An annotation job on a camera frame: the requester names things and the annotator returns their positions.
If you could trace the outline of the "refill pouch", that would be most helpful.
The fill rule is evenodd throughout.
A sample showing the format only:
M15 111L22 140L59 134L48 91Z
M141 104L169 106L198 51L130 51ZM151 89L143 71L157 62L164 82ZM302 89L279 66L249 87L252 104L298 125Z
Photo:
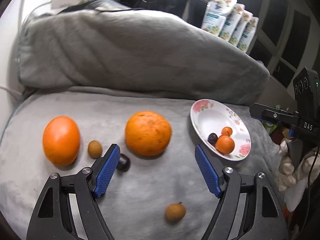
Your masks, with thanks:
M246 25L242 36L240 38L240 41L237 45L237 48L239 48L244 53L247 53L249 46L253 40L253 37L255 35L255 32L257 30L257 26L259 23L258 17L252 17L249 23Z
M218 36L237 0L210 0L202 20L201 29Z
M231 13L227 16L225 24L219 34L219 37L226 42L228 42L231 38L232 33L234 32L236 26L242 18L243 12L245 9L244 4L236 4L231 11Z
M240 18L239 23L237 24L235 30L233 31L233 33L231 35L231 38L229 40L230 44L232 44L235 47L238 45L243 31L252 17L253 17L253 14L251 12L244 10L244 12L242 13L242 17Z

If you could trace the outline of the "dark plum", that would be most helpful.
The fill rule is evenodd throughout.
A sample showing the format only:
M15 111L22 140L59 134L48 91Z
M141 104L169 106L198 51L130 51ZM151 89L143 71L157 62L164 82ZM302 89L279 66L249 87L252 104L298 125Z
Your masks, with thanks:
M120 172L127 172L130 169L130 166L131 166L130 158L127 155L121 153L116 169Z
M215 133L210 133L210 135L209 135L208 138L207 138L207 141L208 141L211 145L215 146L218 138L219 138L219 137L218 137Z

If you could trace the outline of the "small orange tangerine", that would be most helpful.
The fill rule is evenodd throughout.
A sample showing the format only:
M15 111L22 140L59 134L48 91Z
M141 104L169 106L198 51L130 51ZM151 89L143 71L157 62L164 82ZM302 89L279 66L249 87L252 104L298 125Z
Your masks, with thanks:
M230 154L235 148L235 142L231 137L222 135L217 139L215 148L224 155Z

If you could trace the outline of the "smooth large orange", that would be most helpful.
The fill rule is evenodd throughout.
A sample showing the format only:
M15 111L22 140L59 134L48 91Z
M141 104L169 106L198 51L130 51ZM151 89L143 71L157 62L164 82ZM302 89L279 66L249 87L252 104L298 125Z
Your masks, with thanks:
M43 151L56 166L71 165L78 156L80 131L76 122L67 116L57 116L44 129Z

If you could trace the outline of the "floral white plate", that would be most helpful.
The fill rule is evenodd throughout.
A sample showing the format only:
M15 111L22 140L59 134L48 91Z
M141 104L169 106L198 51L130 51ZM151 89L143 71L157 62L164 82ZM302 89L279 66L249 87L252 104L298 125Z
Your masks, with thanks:
M191 107L190 119L199 138L215 155L229 161L241 161L249 155L249 131L240 116L226 105L210 99L198 100ZM224 127L233 130L231 138L235 142L235 148L230 154L222 154L208 142L211 133L220 136Z

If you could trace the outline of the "white cloth glove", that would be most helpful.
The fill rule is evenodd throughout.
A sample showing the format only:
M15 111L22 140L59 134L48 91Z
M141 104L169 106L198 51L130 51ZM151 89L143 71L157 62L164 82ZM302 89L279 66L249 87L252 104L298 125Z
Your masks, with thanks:
M279 146L278 154L281 155L279 171L280 192L285 193L284 202L288 211L293 212L303 193L319 177L318 147L314 147L302 157L298 165L293 162L295 153L301 154L302 141L299 139L283 139Z

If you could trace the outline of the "speckled large orange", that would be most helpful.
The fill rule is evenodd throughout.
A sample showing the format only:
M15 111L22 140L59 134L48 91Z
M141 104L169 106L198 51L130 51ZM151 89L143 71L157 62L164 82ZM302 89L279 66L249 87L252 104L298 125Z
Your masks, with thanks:
M163 153L172 135L170 123L162 115L142 111L132 115L125 127L125 143L135 154L153 157Z

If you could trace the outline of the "small brown longan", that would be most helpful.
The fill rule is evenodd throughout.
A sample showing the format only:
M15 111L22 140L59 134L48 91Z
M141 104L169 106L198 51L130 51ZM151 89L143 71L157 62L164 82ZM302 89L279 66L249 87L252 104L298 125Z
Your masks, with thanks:
M99 141L92 140L88 144L87 152L89 156L93 159L97 159L101 157L103 148Z

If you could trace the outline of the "grey cushion backrest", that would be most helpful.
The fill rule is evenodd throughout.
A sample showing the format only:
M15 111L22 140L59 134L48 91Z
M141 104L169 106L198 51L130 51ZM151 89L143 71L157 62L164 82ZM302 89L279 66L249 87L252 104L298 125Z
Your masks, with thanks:
M246 106L270 77L262 63L173 14L113 0L29 18L17 58L27 87L102 87Z

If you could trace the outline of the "brown longan front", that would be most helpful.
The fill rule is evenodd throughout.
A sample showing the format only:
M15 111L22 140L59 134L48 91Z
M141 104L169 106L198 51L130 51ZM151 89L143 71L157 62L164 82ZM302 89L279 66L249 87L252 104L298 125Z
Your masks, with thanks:
M176 222L181 220L186 212L186 208L182 202L170 204L165 210L165 218L169 221Z

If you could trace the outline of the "small orange kumquat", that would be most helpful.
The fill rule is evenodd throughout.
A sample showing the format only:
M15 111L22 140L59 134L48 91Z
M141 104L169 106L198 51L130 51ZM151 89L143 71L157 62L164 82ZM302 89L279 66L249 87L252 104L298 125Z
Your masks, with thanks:
M230 137L233 133L233 130L230 127L224 127L221 131L222 137Z

